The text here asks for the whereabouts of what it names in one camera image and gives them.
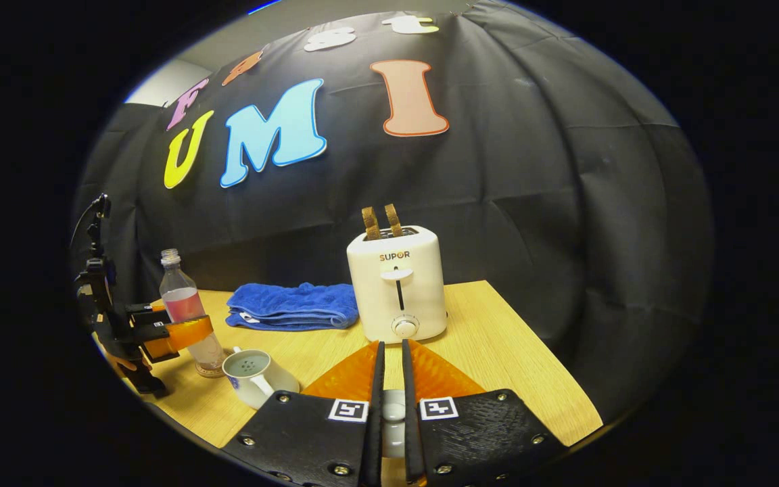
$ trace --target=cable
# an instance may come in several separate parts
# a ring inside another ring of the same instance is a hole
[[[74,236],[77,235],[77,231],[80,230],[80,223],[83,222],[83,219],[86,218],[86,213],[89,213],[89,210],[92,210],[93,206],[95,206],[95,202],[90,203],[89,206],[86,207],[86,210],[83,210],[80,219],[77,220],[77,225],[74,226],[74,233],[71,234],[71,241],[68,242],[68,249],[70,249],[71,245],[74,243]]]

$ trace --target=toaster lever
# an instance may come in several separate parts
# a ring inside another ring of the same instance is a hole
[[[414,269],[395,269],[395,271],[381,272],[381,278],[386,281],[399,281],[414,273]]]

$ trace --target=orange gripper pad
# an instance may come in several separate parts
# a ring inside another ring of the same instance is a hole
[[[166,325],[170,336],[143,343],[150,357],[163,357],[167,354],[192,346],[212,333],[212,320],[208,315],[193,320],[179,321]]]
[[[458,398],[486,391],[441,355],[414,340],[408,339],[408,344],[417,402],[423,398]]]
[[[374,382],[379,343],[376,340],[348,355],[303,389],[301,394],[319,398],[371,401],[371,385]]]

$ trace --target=blue letter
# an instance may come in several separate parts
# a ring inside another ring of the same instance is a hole
[[[287,166],[315,157],[327,148],[327,140],[318,135],[314,121],[314,94],[324,84],[321,79],[307,80],[288,89],[281,96],[269,120],[254,105],[230,115],[228,160],[222,175],[222,188],[239,184],[248,176],[248,166],[242,162],[242,149],[257,172],[262,172],[269,157],[275,135],[282,129],[279,148],[273,155],[275,166]]]

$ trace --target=bottle cap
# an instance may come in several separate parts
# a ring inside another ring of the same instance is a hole
[[[161,265],[171,265],[182,262],[179,251],[176,249],[167,249],[161,251]]]

